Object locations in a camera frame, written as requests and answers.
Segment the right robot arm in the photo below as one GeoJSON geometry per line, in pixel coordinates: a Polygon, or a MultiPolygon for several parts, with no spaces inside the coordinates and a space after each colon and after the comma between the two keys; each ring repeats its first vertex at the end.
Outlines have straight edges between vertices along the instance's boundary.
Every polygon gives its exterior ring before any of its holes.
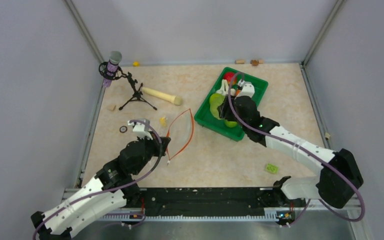
{"type": "Polygon", "coordinates": [[[349,150],[323,148],[292,134],[277,121],[260,115],[248,96],[226,97],[216,105],[215,113],[222,120],[238,123],[251,141],[290,156],[314,173],[310,177],[286,176],[275,182],[273,200],[279,206],[304,198],[341,209],[364,183],[349,150]]]}

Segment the clear zip bag orange zipper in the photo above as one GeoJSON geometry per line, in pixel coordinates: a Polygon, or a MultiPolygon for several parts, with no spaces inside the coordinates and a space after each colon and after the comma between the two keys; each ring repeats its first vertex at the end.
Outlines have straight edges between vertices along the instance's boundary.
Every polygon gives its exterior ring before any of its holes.
{"type": "Polygon", "coordinates": [[[195,132],[195,122],[192,110],[180,113],[169,125],[166,136],[171,139],[166,154],[168,156],[167,165],[174,158],[179,156],[191,143],[195,132]]]}

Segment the green plastic tray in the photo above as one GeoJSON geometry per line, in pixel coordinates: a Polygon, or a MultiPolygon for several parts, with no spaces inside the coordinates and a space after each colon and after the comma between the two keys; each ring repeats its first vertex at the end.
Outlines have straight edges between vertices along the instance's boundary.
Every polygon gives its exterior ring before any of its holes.
{"type": "MultiPolygon", "coordinates": [[[[198,108],[194,115],[194,120],[201,126],[218,133],[224,137],[227,137],[233,141],[239,142],[244,138],[244,131],[240,126],[236,127],[227,127],[223,120],[216,119],[210,112],[210,97],[212,94],[216,93],[222,86],[222,80],[226,73],[236,73],[237,70],[231,67],[225,67],[218,78],[213,83],[210,91],[203,100],[201,106],[198,108]]],[[[247,82],[253,84],[255,93],[251,98],[256,105],[258,106],[265,95],[265,92],[269,86],[269,83],[266,80],[255,77],[253,75],[245,74],[244,79],[247,82]]]]}

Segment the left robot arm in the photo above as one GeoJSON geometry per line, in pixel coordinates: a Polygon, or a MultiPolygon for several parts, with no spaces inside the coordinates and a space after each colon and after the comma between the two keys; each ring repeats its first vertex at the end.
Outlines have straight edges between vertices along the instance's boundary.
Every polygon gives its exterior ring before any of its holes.
{"type": "Polygon", "coordinates": [[[140,202],[138,175],[156,157],[165,155],[170,137],[137,138],[129,142],[115,159],[107,162],[88,183],[58,206],[31,215],[35,227],[32,239],[71,240],[89,224],[118,208],[140,202]]]}

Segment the green cabbage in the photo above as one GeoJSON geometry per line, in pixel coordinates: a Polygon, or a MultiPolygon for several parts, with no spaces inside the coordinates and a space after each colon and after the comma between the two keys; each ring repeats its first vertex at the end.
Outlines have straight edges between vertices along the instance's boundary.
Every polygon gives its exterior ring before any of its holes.
{"type": "Polygon", "coordinates": [[[226,96],[220,93],[213,93],[209,98],[209,111],[217,120],[221,120],[218,107],[224,104],[226,96]]]}

